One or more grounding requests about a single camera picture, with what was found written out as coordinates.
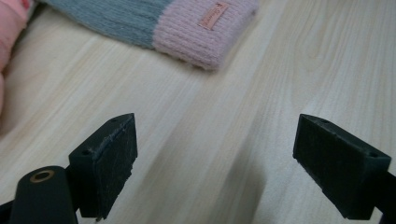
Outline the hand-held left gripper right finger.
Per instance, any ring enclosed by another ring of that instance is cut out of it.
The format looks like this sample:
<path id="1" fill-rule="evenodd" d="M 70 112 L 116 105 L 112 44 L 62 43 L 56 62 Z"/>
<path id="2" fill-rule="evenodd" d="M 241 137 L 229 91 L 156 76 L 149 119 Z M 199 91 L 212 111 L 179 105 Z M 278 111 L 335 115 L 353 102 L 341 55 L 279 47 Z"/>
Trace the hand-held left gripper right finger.
<path id="1" fill-rule="evenodd" d="M 391 218 L 391 157 L 330 121 L 299 117 L 293 158 L 341 215 L 369 219 L 375 209 Z"/>

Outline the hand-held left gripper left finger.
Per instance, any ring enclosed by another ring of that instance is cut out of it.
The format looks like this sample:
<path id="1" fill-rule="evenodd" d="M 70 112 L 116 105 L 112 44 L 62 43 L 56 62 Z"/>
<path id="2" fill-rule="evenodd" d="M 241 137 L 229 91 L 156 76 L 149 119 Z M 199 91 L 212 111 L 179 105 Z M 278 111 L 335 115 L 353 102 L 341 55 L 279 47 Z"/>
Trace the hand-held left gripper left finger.
<path id="1" fill-rule="evenodd" d="M 107 218 L 137 158 L 134 113 L 105 122 L 69 154 L 83 217 Z"/>

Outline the pink glove with red print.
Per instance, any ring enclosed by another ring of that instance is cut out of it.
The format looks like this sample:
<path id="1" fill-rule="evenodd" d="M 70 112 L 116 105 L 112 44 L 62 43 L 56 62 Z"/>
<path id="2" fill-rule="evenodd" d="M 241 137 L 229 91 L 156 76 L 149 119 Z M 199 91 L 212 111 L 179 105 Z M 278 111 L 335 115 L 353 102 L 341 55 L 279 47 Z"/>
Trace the pink glove with red print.
<path id="1" fill-rule="evenodd" d="M 35 0 L 0 0 L 0 114 L 4 105 L 6 68 L 13 46 L 33 15 Z"/>

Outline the items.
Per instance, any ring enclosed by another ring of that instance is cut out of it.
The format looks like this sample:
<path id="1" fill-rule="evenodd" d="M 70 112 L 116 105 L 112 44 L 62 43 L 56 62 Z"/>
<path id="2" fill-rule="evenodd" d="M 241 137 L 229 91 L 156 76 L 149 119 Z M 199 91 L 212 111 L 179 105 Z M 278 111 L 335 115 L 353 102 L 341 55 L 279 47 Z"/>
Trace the items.
<path id="1" fill-rule="evenodd" d="M 217 70 L 256 14 L 258 0 L 40 0 L 124 43 Z"/>

